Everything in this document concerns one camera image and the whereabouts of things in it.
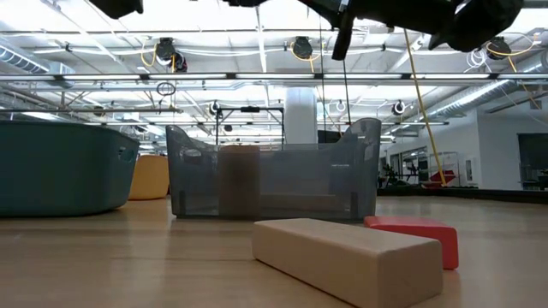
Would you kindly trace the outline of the transparent grey plastic bin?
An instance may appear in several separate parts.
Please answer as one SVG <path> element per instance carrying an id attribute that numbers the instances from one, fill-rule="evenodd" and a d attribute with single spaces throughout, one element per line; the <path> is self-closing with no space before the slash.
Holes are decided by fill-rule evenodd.
<path id="1" fill-rule="evenodd" d="M 343 211 L 269 209 L 255 219 L 307 217 L 359 220 L 376 210 L 381 123 L 363 118 L 336 143 L 258 146 L 260 196 L 263 194 L 335 195 Z M 219 215 L 217 156 L 222 147 L 192 139 L 179 127 L 166 128 L 171 211 L 183 218 Z"/>

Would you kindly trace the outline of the white building pillar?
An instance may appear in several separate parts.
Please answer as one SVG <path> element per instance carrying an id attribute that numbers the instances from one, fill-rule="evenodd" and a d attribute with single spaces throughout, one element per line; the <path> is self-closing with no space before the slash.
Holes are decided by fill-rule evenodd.
<path id="1" fill-rule="evenodd" d="M 317 98 L 314 89 L 287 88 L 284 118 L 288 144 L 316 144 L 318 142 Z"/>

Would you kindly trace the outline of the black aluminium table frame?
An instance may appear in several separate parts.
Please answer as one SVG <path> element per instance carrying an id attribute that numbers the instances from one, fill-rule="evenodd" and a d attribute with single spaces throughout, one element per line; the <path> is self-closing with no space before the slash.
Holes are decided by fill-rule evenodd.
<path id="1" fill-rule="evenodd" d="M 377 190 L 377 195 L 385 197 L 469 198 L 512 203 L 548 205 L 548 192 L 546 191 L 491 190 L 461 187 L 443 187 L 432 189 L 418 187 L 389 187 L 379 188 Z"/>

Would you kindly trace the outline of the red arrow sign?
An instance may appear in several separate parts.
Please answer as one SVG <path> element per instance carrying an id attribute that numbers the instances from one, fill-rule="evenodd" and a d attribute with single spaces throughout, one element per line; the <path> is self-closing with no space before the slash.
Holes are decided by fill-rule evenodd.
<path id="1" fill-rule="evenodd" d="M 452 180 L 456 178 L 456 175 L 453 170 L 447 169 L 444 170 L 442 174 L 436 172 L 430 177 L 430 182 L 434 184 L 442 185 L 443 183 L 449 184 Z"/>

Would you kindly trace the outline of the silver ventilation duct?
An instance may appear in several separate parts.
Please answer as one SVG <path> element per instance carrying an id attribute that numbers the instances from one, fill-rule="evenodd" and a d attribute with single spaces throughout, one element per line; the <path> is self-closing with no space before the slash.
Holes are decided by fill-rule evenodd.
<path id="1" fill-rule="evenodd" d="M 500 73 L 482 86 L 469 87 L 426 110 L 428 117 L 451 117 L 521 89 L 526 81 L 548 80 L 548 49 L 518 63 L 516 73 Z"/>
<path id="2" fill-rule="evenodd" d="M 0 45 L 0 62 L 5 62 L 29 74 L 46 74 L 49 72 L 48 66 L 6 45 Z"/>

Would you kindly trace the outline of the teal plastic bin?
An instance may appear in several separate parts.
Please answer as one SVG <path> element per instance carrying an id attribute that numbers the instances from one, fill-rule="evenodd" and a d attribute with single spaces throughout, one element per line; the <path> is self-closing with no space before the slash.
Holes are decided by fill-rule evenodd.
<path id="1" fill-rule="evenodd" d="M 0 217 L 85 216 L 121 207 L 139 147 L 108 128 L 0 121 Z"/>

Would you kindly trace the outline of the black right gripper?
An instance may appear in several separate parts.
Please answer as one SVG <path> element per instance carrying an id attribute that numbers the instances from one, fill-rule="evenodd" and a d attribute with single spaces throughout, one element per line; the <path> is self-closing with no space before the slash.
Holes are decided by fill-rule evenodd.
<path id="1" fill-rule="evenodd" d="M 434 34 L 452 21 L 455 6 L 449 0 L 299 0 L 338 30 L 331 58 L 346 58 L 354 20 L 372 20 Z"/>

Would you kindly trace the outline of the natural wood rectangular block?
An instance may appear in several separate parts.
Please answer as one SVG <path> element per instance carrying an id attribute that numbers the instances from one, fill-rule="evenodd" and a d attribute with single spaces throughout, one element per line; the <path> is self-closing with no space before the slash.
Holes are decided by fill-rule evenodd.
<path id="1" fill-rule="evenodd" d="M 217 156 L 219 215 L 255 218 L 259 215 L 260 149 L 227 145 Z"/>
<path id="2" fill-rule="evenodd" d="M 444 289 L 436 240 L 310 218 L 255 222 L 260 262 L 360 308 L 408 308 Z"/>

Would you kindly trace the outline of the dark window opening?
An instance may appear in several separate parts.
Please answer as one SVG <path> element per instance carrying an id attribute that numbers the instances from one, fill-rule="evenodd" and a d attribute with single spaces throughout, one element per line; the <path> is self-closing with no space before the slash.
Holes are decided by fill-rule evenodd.
<path id="1" fill-rule="evenodd" d="M 548 191 L 548 133 L 519 133 L 523 190 Z"/>

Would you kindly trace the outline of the black metal rig frame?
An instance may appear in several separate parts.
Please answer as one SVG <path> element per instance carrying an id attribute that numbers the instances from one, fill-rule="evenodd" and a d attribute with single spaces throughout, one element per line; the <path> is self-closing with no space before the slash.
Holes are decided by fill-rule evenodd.
<path id="1" fill-rule="evenodd" d="M 238 111 L 240 113 L 260 113 L 261 111 L 265 111 L 267 114 L 271 116 L 275 120 L 275 122 L 281 127 L 281 143 L 284 144 L 284 141 L 286 140 L 286 133 L 285 133 L 285 108 L 284 107 L 259 107 L 259 106 L 243 106 L 243 107 L 217 107 L 213 113 L 215 116 L 215 142 L 216 144 L 219 143 L 218 137 L 219 137 L 219 127 L 221 123 L 225 120 L 227 120 L 230 115 Z M 272 112 L 278 111 L 281 114 L 281 119 L 277 119 Z"/>

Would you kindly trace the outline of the yellow plastic bin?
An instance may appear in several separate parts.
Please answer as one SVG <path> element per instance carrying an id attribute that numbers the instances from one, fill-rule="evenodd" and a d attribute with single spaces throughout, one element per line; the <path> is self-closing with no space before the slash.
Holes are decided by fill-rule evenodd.
<path id="1" fill-rule="evenodd" d="M 140 156 L 135 164 L 129 200 L 165 198 L 170 185 L 168 159 L 163 156 Z"/>

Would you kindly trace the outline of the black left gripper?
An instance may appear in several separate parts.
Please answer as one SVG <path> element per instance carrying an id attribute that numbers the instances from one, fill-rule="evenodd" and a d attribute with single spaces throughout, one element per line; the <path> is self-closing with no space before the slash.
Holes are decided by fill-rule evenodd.
<path id="1" fill-rule="evenodd" d="M 132 13 L 144 12 L 143 0 L 88 0 L 111 19 L 118 20 Z"/>

